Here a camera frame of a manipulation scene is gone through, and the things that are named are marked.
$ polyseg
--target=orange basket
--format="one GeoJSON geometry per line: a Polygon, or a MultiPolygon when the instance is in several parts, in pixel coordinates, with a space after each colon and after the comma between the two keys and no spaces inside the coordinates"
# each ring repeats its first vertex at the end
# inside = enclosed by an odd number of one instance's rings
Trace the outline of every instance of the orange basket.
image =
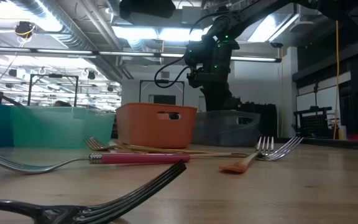
{"type": "Polygon", "coordinates": [[[125,144],[181,149],[191,142],[197,108],[127,103],[117,109],[118,138],[125,144]]]}

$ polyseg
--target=wall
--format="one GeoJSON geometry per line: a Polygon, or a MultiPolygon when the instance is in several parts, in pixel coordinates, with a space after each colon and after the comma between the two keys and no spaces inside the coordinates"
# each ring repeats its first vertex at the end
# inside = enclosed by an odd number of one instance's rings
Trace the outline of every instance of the wall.
{"type": "MultiPolygon", "coordinates": [[[[350,72],[343,73],[342,75],[339,76],[339,83],[344,83],[346,81],[349,81],[350,79],[351,79],[350,72]]],[[[332,86],[336,86],[336,76],[320,81],[318,83],[318,90],[320,91],[322,89],[329,88],[332,86]]],[[[304,95],[307,93],[312,93],[313,91],[314,91],[314,85],[308,85],[308,86],[299,88],[298,94],[304,95]]]]}
{"type": "MultiPolygon", "coordinates": [[[[179,65],[170,68],[171,80],[176,77],[181,68],[183,67],[179,65]]],[[[278,120],[281,120],[283,116],[283,124],[280,122],[278,126],[279,136],[281,136],[281,125],[283,125],[282,136],[292,137],[294,131],[291,124],[295,123],[293,111],[296,111],[297,89],[292,82],[291,75],[297,72],[297,68],[297,54],[294,47],[290,47],[286,56],[284,56],[283,79],[280,63],[233,62],[231,65],[232,73],[229,74],[228,78],[230,90],[234,96],[240,97],[243,103],[250,101],[260,104],[276,104],[278,120]]],[[[139,79],[153,80],[154,73],[159,69],[159,66],[130,66],[128,69],[138,80],[123,81],[122,105],[139,102],[139,79]]],[[[185,74],[179,80],[185,81],[184,105],[198,108],[199,100],[202,99],[200,97],[203,96],[202,92],[187,84],[185,74]]],[[[151,82],[147,88],[153,88],[156,95],[171,95],[170,90],[163,90],[151,82]]]]}
{"type": "MultiPolygon", "coordinates": [[[[181,103],[178,103],[180,100],[178,98],[182,98],[181,94],[177,94],[177,91],[174,93],[172,89],[177,88],[175,85],[168,88],[163,89],[156,86],[153,82],[150,82],[150,84],[147,86],[148,91],[155,95],[176,95],[177,96],[177,104],[181,105],[181,103]]],[[[185,82],[185,100],[184,105],[185,106],[193,106],[195,108],[198,108],[199,104],[199,97],[203,96],[202,92],[197,88],[194,89],[191,86],[185,82]]],[[[124,105],[126,103],[137,103],[139,102],[139,80],[126,80],[122,83],[122,97],[121,97],[121,104],[124,105]]]]}

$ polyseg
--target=metal frame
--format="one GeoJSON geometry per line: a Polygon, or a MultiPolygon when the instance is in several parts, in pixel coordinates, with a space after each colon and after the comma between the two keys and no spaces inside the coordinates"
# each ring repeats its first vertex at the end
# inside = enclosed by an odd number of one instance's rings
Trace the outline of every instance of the metal frame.
{"type": "MultiPolygon", "coordinates": [[[[154,82],[154,80],[141,80],[139,82],[139,103],[140,103],[140,99],[142,98],[142,83],[143,82],[154,82]]],[[[184,106],[185,105],[185,82],[184,81],[176,81],[176,83],[181,83],[183,85],[181,105],[184,106]]]]}
{"type": "MultiPolygon", "coordinates": [[[[24,55],[40,57],[69,57],[69,58],[96,58],[98,56],[131,56],[131,57],[157,57],[157,58],[180,58],[182,53],[170,52],[124,52],[115,51],[98,51],[98,50],[70,50],[70,49],[35,49],[25,47],[0,47],[0,55],[24,55]]],[[[273,57],[255,57],[252,55],[232,56],[232,61],[240,62],[263,62],[263,63],[280,63],[281,58],[273,57]]]]}
{"type": "Polygon", "coordinates": [[[27,106],[30,106],[30,100],[31,100],[31,90],[32,90],[32,79],[35,76],[39,77],[49,77],[49,78],[63,78],[63,77],[72,77],[75,78],[75,92],[74,92],[74,107],[77,106],[77,93],[78,93],[78,75],[61,75],[61,74],[49,74],[49,75],[38,75],[38,74],[30,74],[30,84],[29,84],[29,97],[27,99],[27,106]]]}

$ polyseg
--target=wooden table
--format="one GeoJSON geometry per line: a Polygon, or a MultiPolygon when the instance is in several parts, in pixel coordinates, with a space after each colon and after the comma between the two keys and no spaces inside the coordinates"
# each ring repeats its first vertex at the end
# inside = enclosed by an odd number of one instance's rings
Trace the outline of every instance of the wooden table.
{"type": "MultiPolygon", "coordinates": [[[[89,151],[0,149],[0,153],[21,162],[51,164],[89,151]]],[[[218,171],[218,166],[238,160],[193,159],[181,176],[114,223],[358,223],[357,150],[300,145],[280,161],[255,161],[245,174],[218,171]]],[[[40,175],[0,168],[0,198],[42,205],[98,204],[138,188],[169,167],[76,162],[40,175]]],[[[32,221],[0,212],[0,223],[32,221]]]]}

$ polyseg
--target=utensil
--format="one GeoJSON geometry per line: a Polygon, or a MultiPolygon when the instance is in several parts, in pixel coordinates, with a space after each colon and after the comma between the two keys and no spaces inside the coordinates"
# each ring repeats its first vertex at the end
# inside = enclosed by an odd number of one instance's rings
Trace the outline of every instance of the utensil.
{"type": "MultiPolygon", "coordinates": [[[[86,145],[93,151],[105,151],[110,149],[122,148],[120,144],[116,146],[107,146],[100,141],[98,141],[94,137],[89,137],[84,140],[86,145]]],[[[213,154],[217,154],[217,152],[211,151],[196,151],[196,150],[183,150],[183,149],[157,149],[152,147],[143,147],[143,146],[128,146],[125,145],[125,149],[132,150],[135,152],[149,152],[149,153],[185,153],[185,154],[209,154],[209,156],[213,156],[213,154]]],[[[229,156],[229,157],[247,157],[248,154],[244,153],[236,153],[236,152],[219,152],[218,156],[229,156]]]]}
{"type": "Polygon", "coordinates": [[[266,147],[265,147],[265,137],[263,137],[262,148],[260,148],[261,140],[262,140],[262,137],[259,139],[259,142],[258,142],[255,152],[252,153],[247,158],[245,158],[243,161],[236,162],[233,165],[220,166],[219,169],[243,173],[248,169],[250,162],[253,159],[257,159],[260,161],[275,161],[277,159],[281,159],[281,158],[285,157],[286,155],[288,155],[290,152],[292,152],[292,150],[294,150],[294,148],[296,148],[299,145],[299,143],[301,143],[303,138],[300,138],[300,137],[291,138],[286,144],[284,144],[280,149],[278,149],[275,152],[272,152],[272,151],[274,151],[273,137],[271,138],[271,146],[270,147],[269,147],[269,137],[267,137],[266,147]]]}
{"type": "Polygon", "coordinates": [[[139,206],[185,170],[186,165],[183,161],[177,162],[149,183],[125,196],[101,205],[43,206],[12,200],[0,200],[0,210],[31,217],[34,223],[39,224],[109,223],[139,206]]]}
{"type": "Polygon", "coordinates": [[[92,153],[89,158],[70,159],[50,166],[32,166],[0,156],[0,166],[25,174],[43,174],[75,161],[89,161],[90,164],[130,164],[174,163],[178,161],[188,162],[189,160],[190,156],[188,154],[92,153]]]}

